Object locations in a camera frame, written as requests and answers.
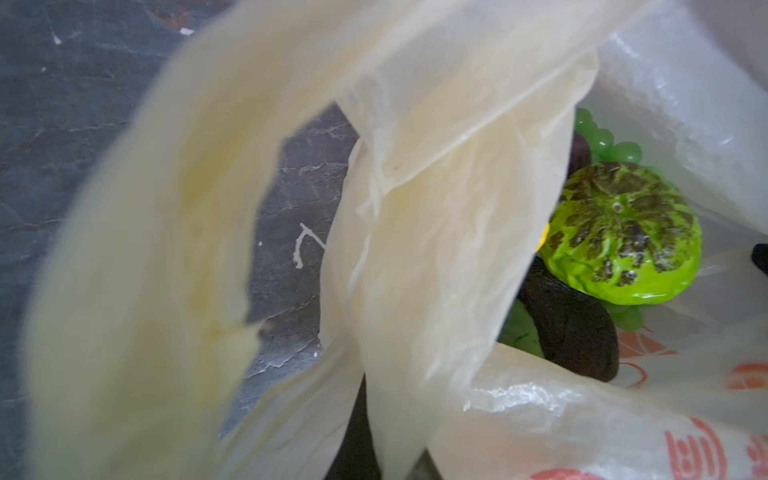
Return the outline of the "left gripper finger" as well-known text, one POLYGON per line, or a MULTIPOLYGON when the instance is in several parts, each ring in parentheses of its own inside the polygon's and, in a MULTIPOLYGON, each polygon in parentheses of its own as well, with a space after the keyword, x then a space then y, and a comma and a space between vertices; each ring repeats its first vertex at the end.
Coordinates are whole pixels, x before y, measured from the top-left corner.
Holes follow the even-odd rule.
POLYGON ((381 470, 376 460, 367 413, 366 378, 357 392, 349 422, 339 450, 325 480, 379 480, 381 470))

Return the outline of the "dark fake avocado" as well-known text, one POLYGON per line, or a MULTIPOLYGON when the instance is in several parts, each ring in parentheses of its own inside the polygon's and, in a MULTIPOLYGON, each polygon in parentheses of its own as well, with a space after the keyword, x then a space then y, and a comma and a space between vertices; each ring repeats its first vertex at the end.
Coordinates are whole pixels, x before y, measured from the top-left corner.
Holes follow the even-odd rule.
POLYGON ((530 265, 518 300, 533 320, 546 360, 602 382, 617 376, 617 332, 599 300, 559 280, 538 256, 530 265))

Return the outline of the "green fake custard apple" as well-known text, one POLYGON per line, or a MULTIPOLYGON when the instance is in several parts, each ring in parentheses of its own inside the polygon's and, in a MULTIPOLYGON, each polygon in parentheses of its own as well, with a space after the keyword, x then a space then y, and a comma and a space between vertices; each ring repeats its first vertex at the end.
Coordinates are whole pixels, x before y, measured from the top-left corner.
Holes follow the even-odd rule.
POLYGON ((539 255, 569 287, 615 305, 657 305, 687 290, 702 256, 699 217, 680 190, 638 164, 570 175, 539 255))

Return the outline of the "green fake pepper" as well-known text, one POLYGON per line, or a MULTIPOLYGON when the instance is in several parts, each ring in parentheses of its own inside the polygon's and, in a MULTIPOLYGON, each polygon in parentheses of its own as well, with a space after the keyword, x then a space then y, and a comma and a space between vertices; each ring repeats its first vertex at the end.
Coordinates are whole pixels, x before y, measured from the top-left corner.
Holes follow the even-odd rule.
POLYGON ((544 358, 535 322, 518 299, 510 307, 497 342, 544 358))

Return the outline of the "green fake grapes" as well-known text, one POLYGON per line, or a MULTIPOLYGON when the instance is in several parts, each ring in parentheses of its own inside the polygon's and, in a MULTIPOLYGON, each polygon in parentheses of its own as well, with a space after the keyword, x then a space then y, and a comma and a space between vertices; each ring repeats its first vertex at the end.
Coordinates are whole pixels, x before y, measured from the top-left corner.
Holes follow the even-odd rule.
POLYGON ((639 164, 643 158, 641 147, 634 142, 615 142, 613 133, 598 126, 591 112, 577 108, 575 131, 587 142, 593 158, 597 161, 615 161, 639 164))

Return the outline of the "cream plastic shopping bag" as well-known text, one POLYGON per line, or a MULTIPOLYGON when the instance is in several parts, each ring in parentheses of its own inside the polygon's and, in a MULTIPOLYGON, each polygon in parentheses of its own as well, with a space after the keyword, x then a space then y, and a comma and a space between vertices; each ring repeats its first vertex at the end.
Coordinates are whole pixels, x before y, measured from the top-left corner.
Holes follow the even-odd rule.
POLYGON ((74 202, 24 322, 35 479, 324 479, 366 378, 380 479, 767 475, 763 1, 240 1, 167 63, 74 202), (319 358, 225 419, 283 142, 357 133, 319 358), (693 284, 615 305, 602 382, 497 342, 589 110, 675 185, 693 284))

